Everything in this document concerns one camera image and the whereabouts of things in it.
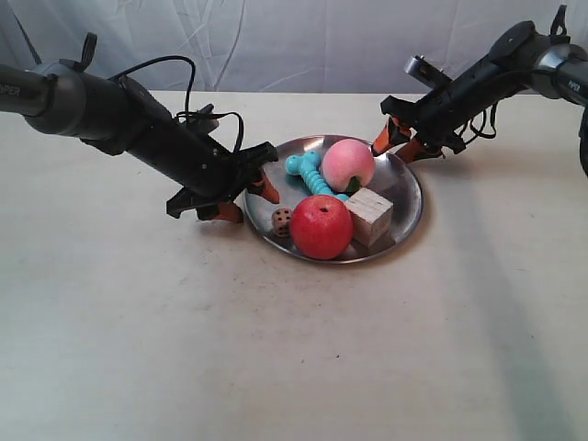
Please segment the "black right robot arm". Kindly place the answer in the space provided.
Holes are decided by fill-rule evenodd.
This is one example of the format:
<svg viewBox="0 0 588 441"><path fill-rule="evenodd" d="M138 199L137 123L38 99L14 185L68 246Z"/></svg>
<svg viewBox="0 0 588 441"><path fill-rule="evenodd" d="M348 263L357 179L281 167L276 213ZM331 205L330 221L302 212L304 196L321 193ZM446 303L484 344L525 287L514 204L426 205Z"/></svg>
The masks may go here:
<svg viewBox="0 0 588 441"><path fill-rule="evenodd" d="M498 104L526 90L587 105L587 52L571 43L561 24L548 35L531 21L514 25L455 79L422 56L413 57L405 71L430 91L416 102L394 96L381 102L388 120L371 145L374 156L395 150L411 163L440 157L444 148L461 153L469 145L467 130L472 141L491 140Z"/></svg>

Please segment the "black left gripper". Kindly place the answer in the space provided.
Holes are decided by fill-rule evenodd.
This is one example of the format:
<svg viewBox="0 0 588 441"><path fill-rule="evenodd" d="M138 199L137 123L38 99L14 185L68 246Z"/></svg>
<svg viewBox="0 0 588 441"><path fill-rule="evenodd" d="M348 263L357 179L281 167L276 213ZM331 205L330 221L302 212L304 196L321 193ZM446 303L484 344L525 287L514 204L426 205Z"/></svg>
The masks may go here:
<svg viewBox="0 0 588 441"><path fill-rule="evenodd" d="M216 120L230 113L213 113ZM262 142L243 149L244 123L238 113L234 147L227 150L208 134L194 133L175 118L157 119L134 141L127 153L172 179L182 188L166 202L166 213L178 219L194 210L200 221L243 223L243 211L235 199L244 191L272 204L279 192L263 166L278 159L277 148Z"/></svg>

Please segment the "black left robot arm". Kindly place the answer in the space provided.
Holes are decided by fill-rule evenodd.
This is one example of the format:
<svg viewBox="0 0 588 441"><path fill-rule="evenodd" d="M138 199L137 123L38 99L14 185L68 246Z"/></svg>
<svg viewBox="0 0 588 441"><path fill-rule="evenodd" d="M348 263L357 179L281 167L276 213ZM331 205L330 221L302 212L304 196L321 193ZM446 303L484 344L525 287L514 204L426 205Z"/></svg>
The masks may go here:
<svg viewBox="0 0 588 441"><path fill-rule="evenodd" d="M166 203L173 218L194 210L201 221L240 223L234 200L243 191L279 202L263 170L278 158L274 145L244 149L239 132L228 150L209 135L221 118L213 105L172 115L126 73L99 78L69 60L32 71L2 66L1 109L41 133L77 138L110 156L127 153L172 179L181 185Z"/></svg>

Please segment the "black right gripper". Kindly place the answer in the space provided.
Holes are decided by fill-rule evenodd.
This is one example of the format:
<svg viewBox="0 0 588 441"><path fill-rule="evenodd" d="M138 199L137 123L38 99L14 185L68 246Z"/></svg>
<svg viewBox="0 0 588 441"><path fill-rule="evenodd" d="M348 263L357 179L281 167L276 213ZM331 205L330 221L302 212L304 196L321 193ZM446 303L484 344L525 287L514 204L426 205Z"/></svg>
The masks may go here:
<svg viewBox="0 0 588 441"><path fill-rule="evenodd" d="M460 153L478 138L495 138L500 73L499 65L482 59L416 102L388 96L380 103L388 120L371 144L372 154L380 156L404 144L395 154L411 164L444 158L444 147Z"/></svg>

